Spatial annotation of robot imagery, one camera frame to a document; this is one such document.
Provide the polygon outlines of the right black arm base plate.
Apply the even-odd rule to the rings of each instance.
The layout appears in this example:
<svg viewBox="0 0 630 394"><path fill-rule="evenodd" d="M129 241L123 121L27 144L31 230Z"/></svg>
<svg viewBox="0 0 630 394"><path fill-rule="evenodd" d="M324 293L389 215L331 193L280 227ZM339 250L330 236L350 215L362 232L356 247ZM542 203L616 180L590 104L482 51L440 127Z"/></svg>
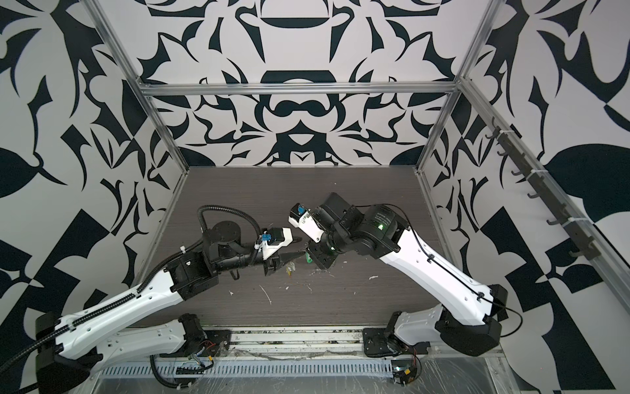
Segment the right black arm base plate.
<svg viewBox="0 0 630 394"><path fill-rule="evenodd" d="M413 346L406 345L393 334L386 335L385 328L364 328L362 338L364 354L369 358L427 355L428 348L431 346L428 341L421 341Z"/></svg>

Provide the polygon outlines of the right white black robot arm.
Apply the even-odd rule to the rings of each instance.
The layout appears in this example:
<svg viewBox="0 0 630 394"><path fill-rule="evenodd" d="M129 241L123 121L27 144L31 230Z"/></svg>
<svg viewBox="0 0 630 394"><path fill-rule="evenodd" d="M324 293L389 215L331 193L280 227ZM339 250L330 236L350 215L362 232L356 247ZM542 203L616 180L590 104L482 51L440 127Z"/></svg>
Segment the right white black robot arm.
<svg viewBox="0 0 630 394"><path fill-rule="evenodd" d="M401 208L351 205L331 193L318 208L295 205L290 222L309 237L308 257L320 269L355 252L397 269L437 300L428 310L393 314L387 339L406 346L442 341L467 356L500 344L496 315L506 306L507 290L484 285L451 264L418 235Z"/></svg>

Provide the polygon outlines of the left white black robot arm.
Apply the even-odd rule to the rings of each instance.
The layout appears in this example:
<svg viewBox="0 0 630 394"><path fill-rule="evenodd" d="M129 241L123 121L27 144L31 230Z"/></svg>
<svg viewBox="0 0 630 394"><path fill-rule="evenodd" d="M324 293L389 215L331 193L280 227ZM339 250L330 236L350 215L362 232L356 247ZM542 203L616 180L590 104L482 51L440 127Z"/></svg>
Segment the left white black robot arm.
<svg viewBox="0 0 630 394"><path fill-rule="evenodd" d="M70 392L100 370L136 357L184 357L200 351L207 336L196 315L184 314L151 328L132 326L215 287L224 272L237 277L241 269L261 265L271 274L299 257L285 251L298 241L290 228L257 229L256 234L253 243L243 244L240 226L223 221L155 266L141 284L73 314L39 317L39 392Z"/></svg>

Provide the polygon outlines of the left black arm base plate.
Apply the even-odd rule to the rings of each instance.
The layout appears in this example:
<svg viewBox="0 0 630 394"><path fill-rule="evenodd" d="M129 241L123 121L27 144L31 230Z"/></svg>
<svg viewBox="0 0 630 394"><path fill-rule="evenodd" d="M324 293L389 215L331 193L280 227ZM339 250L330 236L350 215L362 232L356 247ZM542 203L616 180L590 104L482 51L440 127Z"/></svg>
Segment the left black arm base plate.
<svg viewBox="0 0 630 394"><path fill-rule="evenodd" d="M218 356L230 349L232 331L229 329L204 330L203 334L186 334L184 345L172 353L162 353L162 358Z"/></svg>

